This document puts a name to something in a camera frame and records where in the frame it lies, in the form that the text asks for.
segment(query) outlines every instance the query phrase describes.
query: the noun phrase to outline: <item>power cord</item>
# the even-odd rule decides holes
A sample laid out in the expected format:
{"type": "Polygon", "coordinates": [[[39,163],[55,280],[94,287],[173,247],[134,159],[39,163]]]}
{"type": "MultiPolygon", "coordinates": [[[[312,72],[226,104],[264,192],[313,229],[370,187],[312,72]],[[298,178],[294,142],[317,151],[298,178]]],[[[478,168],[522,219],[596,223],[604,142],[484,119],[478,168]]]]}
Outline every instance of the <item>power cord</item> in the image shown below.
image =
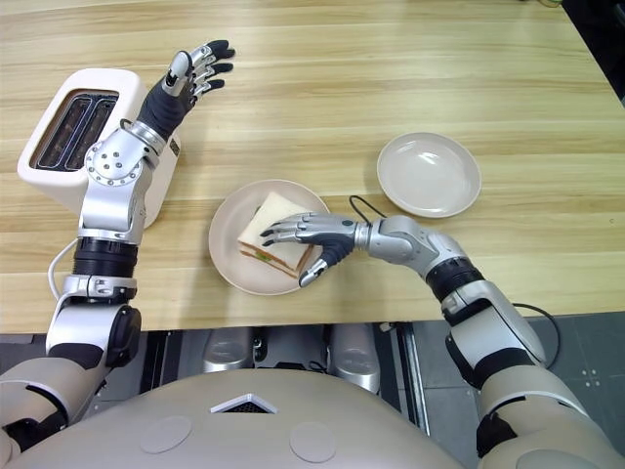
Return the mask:
{"type": "Polygon", "coordinates": [[[59,291],[57,290],[57,284],[55,283],[55,268],[57,267],[57,264],[59,263],[59,261],[63,257],[65,257],[65,254],[67,254],[67,252],[72,247],[74,247],[77,242],[78,242],[78,238],[73,239],[70,244],[64,247],[62,251],[59,254],[57,254],[57,257],[55,257],[52,260],[52,262],[50,263],[50,267],[48,267],[48,284],[50,285],[50,290],[52,291],[52,294],[54,295],[56,300],[59,300],[61,295],[59,294],[59,291]]]}
{"type": "Polygon", "coordinates": [[[315,360],[311,360],[309,362],[309,370],[314,371],[316,373],[328,374],[328,369],[325,366],[323,366],[321,363],[315,360]]]}
{"type": "Polygon", "coordinates": [[[554,326],[554,330],[556,331],[556,352],[554,353],[554,357],[551,359],[549,364],[546,365],[547,369],[551,369],[551,367],[554,364],[556,364],[556,361],[558,360],[558,356],[560,355],[560,347],[561,347],[561,344],[562,344],[562,341],[563,341],[563,335],[562,335],[562,332],[560,330],[560,326],[556,322],[556,318],[551,316],[545,310],[542,310],[542,309],[538,308],[537,306],[527,305],[525,303],[513,303],[512,306],[514,306],[516,308],[526,308],[528,310],[535,311],[536,313],[540,313],[545,318],[547,318],[549,320],[549,322],[554,326]]]}
{"type": "Polygon", "coordinates": [[[369,221],[369,219],[364,215],[364,213],[362,213],[360,211],[360,209],[358,207],[355,206],[355,200],[358,200],[362,203],[364,203],[367,207],[369,207],[371,210],[373,210],[375,213],[377,213],[378,215],[380,215],[382,218],[387,218],[387,216],[382,213],[380,210],[378,210],[377,208],[375,208],[373,205],[371,205],[371,203],[369,203],[368,201],[366,201],[364,198],[362,198],[360,195],[350,195],[350,205],[352,206],[352,209],[354,210],[355,213],[357,213],[360,218],[362,220],[364,220],[364,222],[367,225],[371,225],[371,222],[369,221]]]}

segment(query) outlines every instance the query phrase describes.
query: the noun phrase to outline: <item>sandwich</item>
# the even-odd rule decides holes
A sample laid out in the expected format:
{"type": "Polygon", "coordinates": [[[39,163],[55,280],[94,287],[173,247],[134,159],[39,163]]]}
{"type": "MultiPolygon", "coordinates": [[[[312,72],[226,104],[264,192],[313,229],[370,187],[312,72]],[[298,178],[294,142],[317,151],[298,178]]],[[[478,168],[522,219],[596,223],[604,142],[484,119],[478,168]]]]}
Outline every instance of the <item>sandwich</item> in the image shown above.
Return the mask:
{"type": "Polygon", "coordinates": [[[308,212],[311,210],[293,203],[278,193],[270,192],[252,221],[238,237],[239,251],[244,256],[264,262],[292,278],[299,278],[313,247],[297,242],[277,242],[263,246],[266,239],[261,237],[261,233],[283,218],[308,212]]]}

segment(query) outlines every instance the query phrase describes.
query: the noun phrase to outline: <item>wood grain tabletop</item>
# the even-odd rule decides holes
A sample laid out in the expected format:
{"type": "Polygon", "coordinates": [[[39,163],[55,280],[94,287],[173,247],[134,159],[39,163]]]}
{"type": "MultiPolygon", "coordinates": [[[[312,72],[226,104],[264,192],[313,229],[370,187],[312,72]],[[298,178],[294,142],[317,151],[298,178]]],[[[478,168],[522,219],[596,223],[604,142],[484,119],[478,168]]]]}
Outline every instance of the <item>wood grain tabletop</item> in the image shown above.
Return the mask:
{"type": "MultiPolygon", "coordinates": [[[[85,67],[151,86],[181,48],[227,38],[227,87],[179,129],[183,153],[146,231],[133,305],[144,329],[440,318],[411,271],[355,253],[312,286],[257,297],[207,252],[220,203],[287,179],[352,213],[349,194],[400,213],[377,182],[393,137],[445,134],[476,157],[454,236],[513,301],[553,314],[625,305],[625,110],[562,9],[514,0],[4,0],[0,5],[0,332],[47,330],[46,270],[77,218],[22,182],[21,150],[85,67]]],[[[61,281],[70,269],[60,265],[61,281]]]]}

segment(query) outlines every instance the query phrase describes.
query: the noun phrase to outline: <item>white plate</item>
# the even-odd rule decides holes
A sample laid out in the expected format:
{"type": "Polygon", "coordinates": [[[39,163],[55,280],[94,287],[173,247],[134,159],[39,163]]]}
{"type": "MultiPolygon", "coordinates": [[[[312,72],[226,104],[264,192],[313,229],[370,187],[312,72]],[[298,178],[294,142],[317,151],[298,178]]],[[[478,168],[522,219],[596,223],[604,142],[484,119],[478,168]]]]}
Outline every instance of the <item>white plate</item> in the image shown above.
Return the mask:
{"type": "MultiPolygon", "coordinates": [[[[249,184],[224,200],[211,222],[208,250],[213,264],[223,278],[237,288],[255,295],[281,295],[300,288],[296,278],[264,262],[244,256],[238,250],[238,236],[270,192],[277,192],[313,212],[329,213],[323,200],[313,191],[301,184],[278,179],[249,184]]],[[[320,255],[321,247],[316,246],[305,268],[320,255]]]]}
{"type": "Polygon", "coordinates": [[[457,142],[427,132],[388,142],[378,157],[378,180],[399,208],[430,218],[466,210],[481,189],[473,155],[457,142]]]}

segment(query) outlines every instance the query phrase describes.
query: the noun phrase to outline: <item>empty plate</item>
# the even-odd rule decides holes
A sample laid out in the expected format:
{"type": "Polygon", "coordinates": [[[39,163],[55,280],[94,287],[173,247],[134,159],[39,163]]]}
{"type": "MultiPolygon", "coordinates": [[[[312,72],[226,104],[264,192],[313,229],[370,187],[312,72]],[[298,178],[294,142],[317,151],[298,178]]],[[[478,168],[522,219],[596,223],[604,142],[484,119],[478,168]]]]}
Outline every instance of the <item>empty plate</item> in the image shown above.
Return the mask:
{"type": "Polygon", "coordinates": [[[473,155],[457,142],[427,132],[388,142],[378,158],[378,180],[398,207],[430,218],[466,210],[481,188],[473,155]]]}
{"type": "MultiPolygon", "coordinates": [[[[270,179],[249,184],[230,194],[220,205],[208,233],[208,249],[213,264],[229,283],[255,295],[281,295],[300,288],[296,278],[238,250],[238,236],[245,229],[270,192],[309,208],[312,212],[328,213],[325,203],[310,189],[293,183],[270,179]]],[[[321,255],[321,247],[312,251],[305,268],[321,255]]]]}

